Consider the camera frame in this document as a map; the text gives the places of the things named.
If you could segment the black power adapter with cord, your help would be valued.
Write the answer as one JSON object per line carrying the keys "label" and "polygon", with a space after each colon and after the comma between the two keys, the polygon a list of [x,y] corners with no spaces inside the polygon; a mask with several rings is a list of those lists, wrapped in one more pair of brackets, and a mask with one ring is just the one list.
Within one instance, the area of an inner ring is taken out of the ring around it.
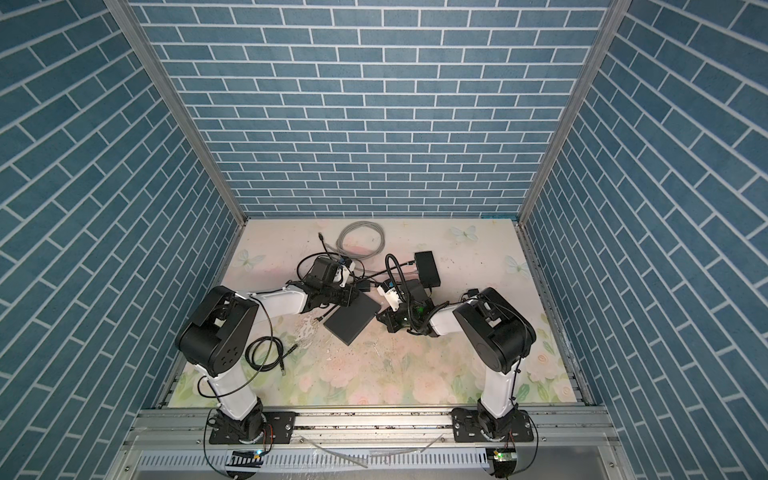
{"label": "black power adapter with cord", "polygon": [[374,278],[360,278],[354,282],[354,286],[361,292],[371,292],[380,287],[381,282]]}

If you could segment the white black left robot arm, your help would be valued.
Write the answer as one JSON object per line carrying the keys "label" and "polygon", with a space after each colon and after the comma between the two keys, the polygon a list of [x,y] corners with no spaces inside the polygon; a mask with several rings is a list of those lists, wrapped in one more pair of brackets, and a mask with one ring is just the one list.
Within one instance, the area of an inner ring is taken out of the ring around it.
{"label": "white black left robot arm", "polygon": [[175,345],[204,374],[226,418],[243,421],[258,398],[240,365],[252,327],[284,315],[303,314],[324,305],[349,306],[359,295],[356,262],[340,254],[320,254],[308,273],[272,291],[238,293],[212,288],[177,334]]}

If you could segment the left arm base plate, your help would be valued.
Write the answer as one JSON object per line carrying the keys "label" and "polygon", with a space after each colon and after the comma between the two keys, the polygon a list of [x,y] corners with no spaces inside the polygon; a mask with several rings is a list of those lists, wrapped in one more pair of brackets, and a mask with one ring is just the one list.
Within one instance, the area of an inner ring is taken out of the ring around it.
{"label": "left arm base plate", "polygon": [[208,419],[208,441],[213,445],[289,444],[296,413],[255,411],[243,420],[233,420],[220,410]]}

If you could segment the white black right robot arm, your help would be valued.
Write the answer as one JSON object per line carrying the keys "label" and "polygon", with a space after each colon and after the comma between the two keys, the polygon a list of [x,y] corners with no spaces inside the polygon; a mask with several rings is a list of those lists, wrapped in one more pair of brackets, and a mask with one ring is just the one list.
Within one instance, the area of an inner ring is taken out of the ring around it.
{"label": "white black right robot arm", "polygon": [[376,318],[390,333],[401,329],[416,336],[466,336],[486,367],[479,408],[500,420],[515,408],[514,389],[522,360],[537,341],[532,324],[496,289],[466,293],[460,302],[435,304],[418,296],[408,284],[379,286],[387,308]]}

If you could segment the large black box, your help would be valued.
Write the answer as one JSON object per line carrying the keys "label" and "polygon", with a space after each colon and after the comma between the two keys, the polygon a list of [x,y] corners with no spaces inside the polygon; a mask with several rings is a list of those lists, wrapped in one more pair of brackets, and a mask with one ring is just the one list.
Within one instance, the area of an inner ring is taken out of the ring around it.
{"label": "large black box", "polygon": [[378,301],[366,293],[360,293],[349,306],[336,310],[324,322],[324,327],[342,343],[350,346],[380,310]]}

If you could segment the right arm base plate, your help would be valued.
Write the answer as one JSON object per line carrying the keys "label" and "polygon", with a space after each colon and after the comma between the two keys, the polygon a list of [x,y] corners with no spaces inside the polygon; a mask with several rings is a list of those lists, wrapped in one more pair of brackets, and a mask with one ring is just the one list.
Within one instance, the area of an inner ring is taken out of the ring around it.
{"label": "right arm base plate", "polygon": [[477,409],[454,408],[450,412],[454,441],[478,442],[532,442],[533,424],[528,412],[513,408],[501,418],[493,417],[482,405]]}

